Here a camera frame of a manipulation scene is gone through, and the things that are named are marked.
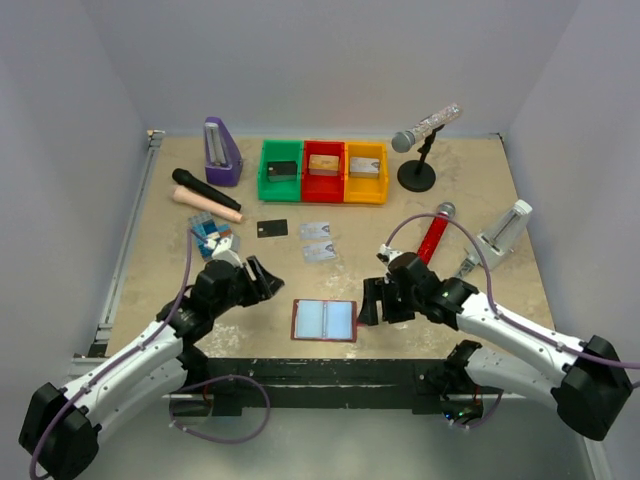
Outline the red leather card holder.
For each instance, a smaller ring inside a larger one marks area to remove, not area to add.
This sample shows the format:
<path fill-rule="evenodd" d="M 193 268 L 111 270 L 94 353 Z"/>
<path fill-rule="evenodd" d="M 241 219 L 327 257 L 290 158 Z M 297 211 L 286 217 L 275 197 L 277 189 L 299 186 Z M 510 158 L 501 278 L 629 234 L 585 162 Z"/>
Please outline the red leather card holder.
<path fill-rule="evenodd" d="M 346 300 L 293 301 L 290 338 L 298 341 L 355 343 L 357 303 Z"/>

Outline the black credit card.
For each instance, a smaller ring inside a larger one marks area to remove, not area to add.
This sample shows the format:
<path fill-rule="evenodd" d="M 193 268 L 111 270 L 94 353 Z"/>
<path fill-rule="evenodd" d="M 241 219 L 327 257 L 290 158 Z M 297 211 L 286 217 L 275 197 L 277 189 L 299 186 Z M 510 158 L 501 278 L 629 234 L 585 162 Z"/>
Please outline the black credit card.
<path fill-rule="evenodd" d="M 258 221 L 256 227 L 258 238 L 282 237 L 288 235 L 288 222 L 286 219 Z"/>

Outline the silver credit card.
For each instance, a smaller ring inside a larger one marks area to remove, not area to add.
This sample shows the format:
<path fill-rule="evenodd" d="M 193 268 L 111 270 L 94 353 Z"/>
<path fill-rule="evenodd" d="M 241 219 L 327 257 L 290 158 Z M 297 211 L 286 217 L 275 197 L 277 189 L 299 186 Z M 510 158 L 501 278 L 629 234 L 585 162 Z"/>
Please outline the silver credit card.
<path fill-rule="evenodd" d="M 331 236 L 330 225 L 328 222 L 303 223 L 300 225 L 299 235 L 301 240 L 329 238 Z"/>

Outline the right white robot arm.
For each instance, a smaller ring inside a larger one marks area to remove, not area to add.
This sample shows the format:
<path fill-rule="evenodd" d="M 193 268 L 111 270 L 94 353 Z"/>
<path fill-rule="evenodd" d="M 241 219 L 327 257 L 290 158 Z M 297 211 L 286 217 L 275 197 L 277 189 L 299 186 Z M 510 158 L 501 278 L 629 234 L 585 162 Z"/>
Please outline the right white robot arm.
<path fill-rule="evenodd" d="M 574 432 L 606 438 L 633 392 L 627 366 L 614 346 L 594 335 L 585 341 L 542 327 L 495 304 L 459 278 L 441 280 L 420 257 L 383 246 L 387 271 L 364 282 L 359 322 L 399 323 L 425 316 L 490 342 L 458 346 L 450 369 L 481 387 L 515 393 L 545 404 Z"/>

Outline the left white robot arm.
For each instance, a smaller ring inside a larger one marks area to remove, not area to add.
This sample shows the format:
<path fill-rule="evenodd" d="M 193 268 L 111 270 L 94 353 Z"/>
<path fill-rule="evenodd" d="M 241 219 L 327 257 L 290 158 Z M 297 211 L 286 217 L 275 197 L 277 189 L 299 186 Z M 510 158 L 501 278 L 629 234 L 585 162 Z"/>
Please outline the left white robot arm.
<path fill-rule="evenodd" d="M 108 434 L 156 398 L 200 388 L 208 358 L 196 343 L 218 317 L 267 301 L 284 284 L 254 256 L 212 260 L 122 350 L 62 387 L 42 385 L 19 434 L 30 477 L 76 478 Z"/>

